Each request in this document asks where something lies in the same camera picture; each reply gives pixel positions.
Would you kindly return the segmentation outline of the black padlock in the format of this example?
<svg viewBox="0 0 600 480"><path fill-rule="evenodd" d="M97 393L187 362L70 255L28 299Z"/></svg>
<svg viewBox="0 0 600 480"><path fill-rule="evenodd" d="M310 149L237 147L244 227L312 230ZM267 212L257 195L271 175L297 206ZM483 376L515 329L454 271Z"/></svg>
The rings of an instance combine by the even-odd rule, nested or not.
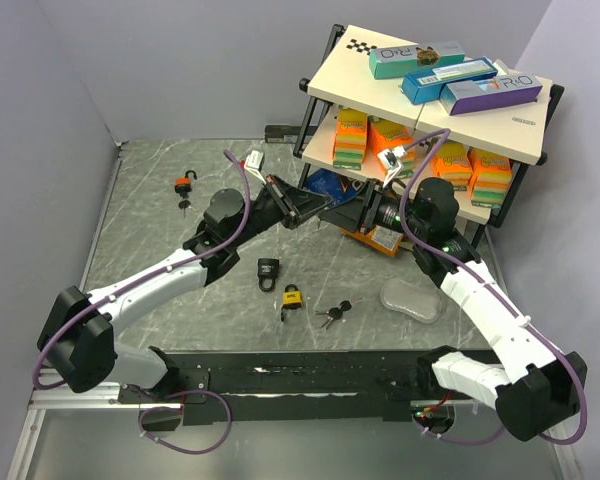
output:
<svg viewBox="0 0 600 480"><path fill-rule="evenodd" d="M271 292L276 287L280 272L280 261L275 258L260 258L257 261L258 287L263 292Z"/></svg>

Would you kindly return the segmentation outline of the yellow padlock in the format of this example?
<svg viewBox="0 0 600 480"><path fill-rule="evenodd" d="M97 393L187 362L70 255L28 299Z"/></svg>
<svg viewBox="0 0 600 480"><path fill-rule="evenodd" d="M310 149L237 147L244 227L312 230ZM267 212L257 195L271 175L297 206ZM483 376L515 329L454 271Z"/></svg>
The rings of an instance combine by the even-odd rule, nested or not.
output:
<svg viewBox="0 0 600 480"><path fill-rule="evenodd" d="M295 284L287 284L284 288L280 320L285 322L288 310L297 310L303 306L302 295Z"/></svg>

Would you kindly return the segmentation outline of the black key bunch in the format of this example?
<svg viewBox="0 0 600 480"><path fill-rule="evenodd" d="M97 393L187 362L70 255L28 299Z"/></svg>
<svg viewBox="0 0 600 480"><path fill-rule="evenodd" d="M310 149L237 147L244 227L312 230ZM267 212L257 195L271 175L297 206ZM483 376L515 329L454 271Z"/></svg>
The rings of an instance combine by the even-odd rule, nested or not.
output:
<svg viewBox="0 0 600 480"><path fill-rule="evenodd" d="M324 316L325 320L320 325L321 329L329 329L335 322L343 319L344 314L349 312L354 305L359 303L360 300L343 300L338 305L330 307L328 310L316 311L317 316Z"/></svg>

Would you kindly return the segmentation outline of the black-headed key bunch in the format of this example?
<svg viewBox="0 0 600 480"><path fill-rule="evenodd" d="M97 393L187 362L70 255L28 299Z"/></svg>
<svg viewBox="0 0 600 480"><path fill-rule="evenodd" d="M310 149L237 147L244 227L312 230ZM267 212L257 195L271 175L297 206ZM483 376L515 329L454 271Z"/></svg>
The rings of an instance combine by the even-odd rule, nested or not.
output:
<svg viewBox="0 0 600 480"><path fill-rule="evenodd" d="M178 208L182 212L183 217L192 209L191 202L188 199L183 199L178 203Z"/></svg>

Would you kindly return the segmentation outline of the orange padlock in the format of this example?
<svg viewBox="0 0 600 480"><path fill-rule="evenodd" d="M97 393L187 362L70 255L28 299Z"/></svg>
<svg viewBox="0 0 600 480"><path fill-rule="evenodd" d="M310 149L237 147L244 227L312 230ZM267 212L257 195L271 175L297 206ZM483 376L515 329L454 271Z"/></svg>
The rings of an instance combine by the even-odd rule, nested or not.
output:
<svg viewBox="0 0 600 480"><path fill-rule="evenodd" d="M182 177L174 181L174 192L183 198L186 198L192 191L192 181L197 179L197 173L190 169Z"/></svg>

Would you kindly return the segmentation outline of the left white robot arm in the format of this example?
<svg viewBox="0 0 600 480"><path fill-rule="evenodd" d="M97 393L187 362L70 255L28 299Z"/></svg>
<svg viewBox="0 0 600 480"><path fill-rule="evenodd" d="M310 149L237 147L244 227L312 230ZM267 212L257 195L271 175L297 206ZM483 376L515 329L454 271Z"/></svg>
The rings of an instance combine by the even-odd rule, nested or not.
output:
<svg viewBox="0 0 600 480"><path fill-rule="evenodd" d="M161 305L222 278L239 261L242 244L276 224L294 229L330 202L275 175L255 198L217 191L195 235L165 260L89 293L62 291L38 339L41 355L75 393L108 381L140 387L157 402L171 399L178 387L175 363L157 347L130 348L117 337Z"/></svg>

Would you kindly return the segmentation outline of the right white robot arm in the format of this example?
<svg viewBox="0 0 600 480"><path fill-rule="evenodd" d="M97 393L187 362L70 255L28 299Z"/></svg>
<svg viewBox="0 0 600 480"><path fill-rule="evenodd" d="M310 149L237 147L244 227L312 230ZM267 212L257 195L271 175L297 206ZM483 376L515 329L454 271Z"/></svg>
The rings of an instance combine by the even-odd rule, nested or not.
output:
<svg viewBox="0 0 600 480"><path fill-rule="evenodd" d="M586 430L584 384L587 365L577 352L563 353L506 296L475 248L455 227L458 203L452 185L440 178L419 183L413 199L395 199L372 183L351 199L320 213L320 219L355 232L383 227L407 235L421 271L459 306L487 341L498 363L488 365L449 346L422 359L418 390L439 398L447 390L492 408L504 429L521 441L544 437L573 417Z"/></svg>

